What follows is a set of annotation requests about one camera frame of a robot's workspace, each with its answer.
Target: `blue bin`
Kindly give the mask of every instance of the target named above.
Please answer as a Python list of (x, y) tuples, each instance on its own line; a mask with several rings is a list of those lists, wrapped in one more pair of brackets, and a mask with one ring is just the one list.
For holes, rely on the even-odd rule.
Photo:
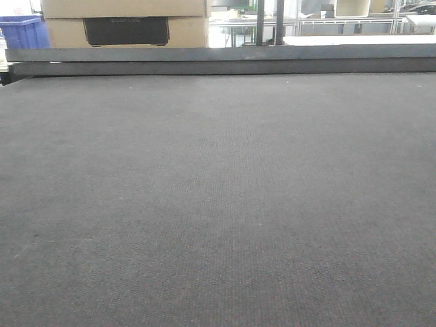
[(0, 29), (9, 49), (50, 48), (46, 23), (41, 16), (0, 16)]

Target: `conveyor belt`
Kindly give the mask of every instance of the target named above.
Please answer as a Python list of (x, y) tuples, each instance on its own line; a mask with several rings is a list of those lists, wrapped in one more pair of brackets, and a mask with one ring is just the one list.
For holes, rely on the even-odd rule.
[(435, 326), (436, 74), (0, 89), (0, 326)]

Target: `dark carpet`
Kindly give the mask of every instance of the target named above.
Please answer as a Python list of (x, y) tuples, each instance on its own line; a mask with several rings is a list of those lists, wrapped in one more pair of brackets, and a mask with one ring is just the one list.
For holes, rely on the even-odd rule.
[(0, 326), (436, 326), (436, 74), (0, 89)]

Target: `metal frame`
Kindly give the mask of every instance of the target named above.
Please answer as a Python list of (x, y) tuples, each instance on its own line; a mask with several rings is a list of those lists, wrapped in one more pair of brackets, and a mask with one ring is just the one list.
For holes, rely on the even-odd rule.
[(436, 72), (436, 44), (7, 50), (17, 76)]
[(258, 0), (258, 24), (256, 29), (256, 46), (264, 45), (265, 0)]
[(283, 61), (433, 58), (436, 44), (359, 44), (245, 48), (96, 48), (6, 50), (9, 62)]
[(436, 72), (436, 58), (18, 63), (17, 76), (261, 75)]
[(283, 19), (285, 18), (285, 0), (277, 0), (277, 26), (275, 30), (275, 45), (283, 45), (283, 36), (285, 36), (285, 26)]

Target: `cardboard box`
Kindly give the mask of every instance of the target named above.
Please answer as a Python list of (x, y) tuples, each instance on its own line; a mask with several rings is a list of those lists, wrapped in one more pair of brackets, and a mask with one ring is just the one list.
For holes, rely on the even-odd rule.
[(384, 12), (386, 0), (371, 0), (371, 12)]
[(207, 0), (43, 0), (46, 18), (209, 16)]
[[(47, 19), (53, 48), (92, 48), (82, 18)], [(169, 17), (169, 40), (164, 46), (150, 44), (120, 44), (108, 48), (205, 48), (208, 46), (208, 18)]]
[(368, 17), (370, 5), (371, 0), (335, 0), (334, 17)]

